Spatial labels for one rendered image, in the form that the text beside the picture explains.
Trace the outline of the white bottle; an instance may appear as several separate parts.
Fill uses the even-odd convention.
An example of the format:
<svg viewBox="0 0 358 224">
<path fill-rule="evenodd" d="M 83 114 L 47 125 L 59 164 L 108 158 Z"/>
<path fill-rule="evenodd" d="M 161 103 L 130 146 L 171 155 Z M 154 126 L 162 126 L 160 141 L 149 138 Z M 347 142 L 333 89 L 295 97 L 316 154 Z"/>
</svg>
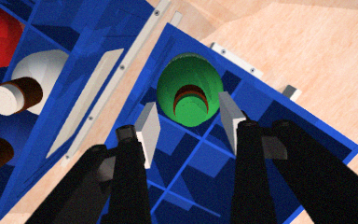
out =
<svg viewBox="0 0 358 224">
<path fill-rule="evenodd" d="M 63 50 L 53 49 L 20 60 L 11 80 L 0 84 L 0 114 L 28 110 L 39 115 L 68 57 Z"/>
</svg>

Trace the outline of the blue bottle crate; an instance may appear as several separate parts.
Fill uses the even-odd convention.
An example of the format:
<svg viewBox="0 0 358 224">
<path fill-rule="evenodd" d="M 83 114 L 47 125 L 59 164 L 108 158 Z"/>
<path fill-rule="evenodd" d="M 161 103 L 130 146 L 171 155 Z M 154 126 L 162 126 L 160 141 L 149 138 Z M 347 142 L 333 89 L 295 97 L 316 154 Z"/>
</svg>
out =
<svg viewBox="0 0 358 224">
<path fill-rule="evenodd" d="M 69 55 L 16 165 L 0 167 L 1 220 L 67 153 L 153 10 L 146 0 L 0 0 L 0 8 L 25 24 L 0 84 L 27 55 Z"/>
<path fill-rule="evenodd" d="M 236 158 L 220 107 L 200 125 L 187 127 L 167 117 L 158 104 L 159 76 L 173 57 L 185 52 L 198 53 L 214 66 L 224 91 L 259 127 L 288 119 L 318 139 L 305 108 L 180 29 L 164 27 L 104 145 L 113 148 L 115 130 L 134 125 L 146 103 L 156 102 L 160 132 L 150 169 L 145 169 L 152 224 L 229 224 Z M 265 162 L 277 222 L 290 224 L 304 208 L 272 159 Z"/>
</svg>

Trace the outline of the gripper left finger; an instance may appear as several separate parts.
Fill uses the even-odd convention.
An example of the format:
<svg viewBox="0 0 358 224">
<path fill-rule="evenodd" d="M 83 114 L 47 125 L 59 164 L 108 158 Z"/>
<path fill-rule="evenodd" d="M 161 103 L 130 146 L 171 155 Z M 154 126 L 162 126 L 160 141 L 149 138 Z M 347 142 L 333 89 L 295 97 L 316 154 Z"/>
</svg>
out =
<svg viewBox="0 0 358 224">
<path fill-rule="evenodd" d="M 24 224 L 96 224 L 109 195 L 100 224 L 152 224 L 145 169 L 159 132 L 156 102 L 146 103 L 134 125 L 115 130 L 117 147 L 88 148 Z"/>
</svg>

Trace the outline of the red bottle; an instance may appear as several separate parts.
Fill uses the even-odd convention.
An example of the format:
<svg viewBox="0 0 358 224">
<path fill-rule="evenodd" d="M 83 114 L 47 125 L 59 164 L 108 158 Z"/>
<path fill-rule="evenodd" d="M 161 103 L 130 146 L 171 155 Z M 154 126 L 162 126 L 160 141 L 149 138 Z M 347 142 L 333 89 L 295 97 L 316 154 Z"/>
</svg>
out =
<svg viewBox="0 0 358 224">
<path fill-rule="evenodd" d="M 9 66 L 25 25 L 0 8 L 0 67 Z"/>
</svg>

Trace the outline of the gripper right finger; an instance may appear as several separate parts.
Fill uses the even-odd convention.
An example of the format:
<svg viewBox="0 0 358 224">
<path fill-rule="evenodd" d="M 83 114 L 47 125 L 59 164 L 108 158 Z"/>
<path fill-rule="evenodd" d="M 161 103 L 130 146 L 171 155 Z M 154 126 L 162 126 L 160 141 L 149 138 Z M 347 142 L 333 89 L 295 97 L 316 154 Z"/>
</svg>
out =
<svg viewBox="0 0 358 224">
<path fill-rule="evenodd" d="M 277 224 L 265 159 L 272 159 L 314 224 L 358 224 L 358 174 L 293 121 L 259 127 L 227 91 L 218 98 L 236 157 L 230 224 Z"/>
</svg>

